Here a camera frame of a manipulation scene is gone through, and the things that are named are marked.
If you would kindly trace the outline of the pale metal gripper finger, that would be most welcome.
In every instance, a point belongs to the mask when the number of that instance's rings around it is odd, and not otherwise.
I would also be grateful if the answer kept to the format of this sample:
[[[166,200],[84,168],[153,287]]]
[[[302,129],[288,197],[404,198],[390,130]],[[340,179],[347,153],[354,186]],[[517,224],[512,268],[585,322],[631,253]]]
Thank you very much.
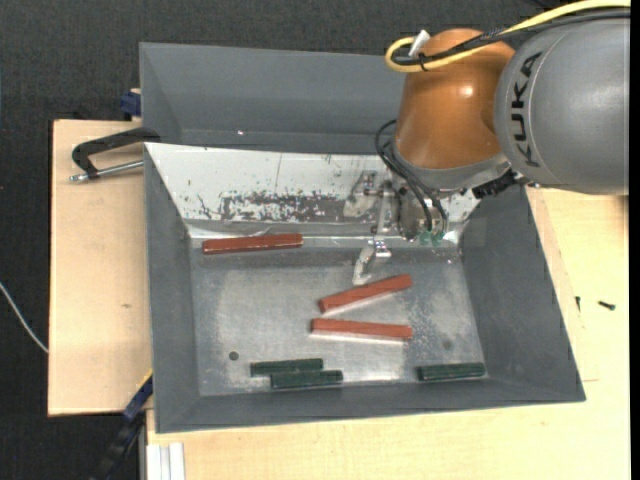
[[[360,250],[354,264],[352,283],[364,285],[390,260],[391,250],[382,239],[373,239]]]
[[[375,171],[364,171],[359,175],[345,199],[344,217],[360,217],[375,204],[378,197],[376,180]]]

